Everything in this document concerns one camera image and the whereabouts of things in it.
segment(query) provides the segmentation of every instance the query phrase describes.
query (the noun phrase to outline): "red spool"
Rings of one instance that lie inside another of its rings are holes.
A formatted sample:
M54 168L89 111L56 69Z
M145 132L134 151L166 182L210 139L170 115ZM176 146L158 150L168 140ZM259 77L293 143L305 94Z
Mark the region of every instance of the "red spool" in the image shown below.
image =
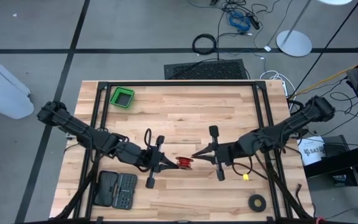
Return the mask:
M178 160L177 165L179 169L185 169L185 170L191 170L191 162L193 162L193 159L186 158L186 157L176 157Z

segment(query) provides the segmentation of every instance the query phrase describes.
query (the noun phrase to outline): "green container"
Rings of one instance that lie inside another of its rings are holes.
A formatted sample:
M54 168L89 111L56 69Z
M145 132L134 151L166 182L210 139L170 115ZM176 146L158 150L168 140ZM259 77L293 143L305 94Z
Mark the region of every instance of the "green container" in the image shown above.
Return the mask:
M134 99L135 91L123 87L117 87L111 95L110 103L122 108L129 108Z

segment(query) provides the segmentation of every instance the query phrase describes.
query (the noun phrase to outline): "white trash can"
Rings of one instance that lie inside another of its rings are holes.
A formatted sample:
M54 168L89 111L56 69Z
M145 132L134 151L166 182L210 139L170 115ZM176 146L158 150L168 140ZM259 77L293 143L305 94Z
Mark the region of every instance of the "white trash can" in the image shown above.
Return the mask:
M29 94L30 90L0 64L0 113L13 119L32 114Z

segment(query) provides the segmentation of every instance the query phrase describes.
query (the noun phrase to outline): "wooden tabletop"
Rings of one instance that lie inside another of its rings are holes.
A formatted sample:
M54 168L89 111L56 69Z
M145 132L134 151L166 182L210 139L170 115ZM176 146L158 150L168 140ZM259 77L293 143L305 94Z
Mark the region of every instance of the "wooden tabletop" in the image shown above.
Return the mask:
M274 123L289 117L287 102L281 81L267 82L268 97ZM75 114L78 119L90 124L96 96L96 81L84 81L78 97ZM145 148L144 134L152 130L152 143L158 135L165 136L162 151L172 161L176 156L190 157L211 142L208 127L219 127L219 142L233 142L239 136L259 127L255 103L250 86L130 86L135 98L129 110L109 105L106 127L110 132L128 136L132 142ZM267 125L262 93L259 93ZM99 108L99 127L104 96ZM68 146L76 141L68 141ZM295 141L289 146L297 148ZM64 155L62 169L55 192L50 216L59 214L78 188L85 150L75 146ZM249 165L246 158L236 159ZM254 159L254 169L264 174ZM297 184L302 185L300 200L305 210L312 215L313 206L305 173L299 154L287 151L282 154L285 177L290 192L295 195ZM225 167L225 181L218 181L215 166L196 160L193 170L165 170L155 176L154 189L145 188L149 173L141 173L134 166L123 164L117 159L103 158L99 171L111 170L138 176L133 208L120 210L112 207L93 206L92 219L103 216L105 220L212 220L212 221L266 221L274 217L269 183L251 173L250 180L244 181L231 167ZM240 173L247 169L236 167ZM285 216L282 195L278 199L281 214ZM261 194L267 201L264 212L253 212L248 198ZM83 197L81 216L85 214Z

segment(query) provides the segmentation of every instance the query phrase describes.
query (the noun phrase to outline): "white cable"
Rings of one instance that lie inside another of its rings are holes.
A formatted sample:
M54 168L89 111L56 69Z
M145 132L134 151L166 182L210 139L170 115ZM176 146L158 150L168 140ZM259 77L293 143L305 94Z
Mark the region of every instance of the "white cable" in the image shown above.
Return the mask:
M283 74L281 74L281 73L278 73L278 72L275 71L275 70L269 70L269 71L267 71L267 72L262 73L262 74L260 75L259 79L263 79L264 75L266 75L266 74L268 74L268 73L270 73L270 72L273 72L273 73L274 73L274 76L270 77L269 80L281 80L281 81L283 81L284 83L285 83L285 80L286 80L286 81L291 85L293 91L295 92L295 87L293 86L292 82L291 82L285 75L283 75Z

